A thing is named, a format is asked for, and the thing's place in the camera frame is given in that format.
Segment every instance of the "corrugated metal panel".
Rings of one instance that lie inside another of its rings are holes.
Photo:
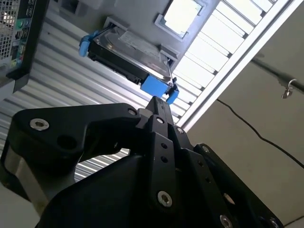
[[[185,118],[185,114],[189,116],[187,111],[204,88],[263,20],[261,15],[265,15],[271,6],[259,3],[256,0],[220,2],[173,72],[180,87],[179,98],[171,105],[175,123]],[[148,104],[151,96],[138,85],[78,55],[79,41],[85,35],[84,31],[62,19],[55,2],[51,1],[29,83],[0,104],[1,151],[11,117],[22,109],[121,102],[138,109]],[[85,161],[78,165],[75,178],[87,177],[127,154],[127,150],[122,150],[116,155]]]

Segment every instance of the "white ceiling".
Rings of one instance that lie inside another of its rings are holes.
[[[262,48],[263,61],[304,81],[304,4]],[[265,138],[304,163],[304,95],[284,92],[276,79],[249,64],[221,95]],[[188,131],[192,143],[206,143],[286,224],[304,215],[304,170],[261,141],[225,106],[215,102]]]

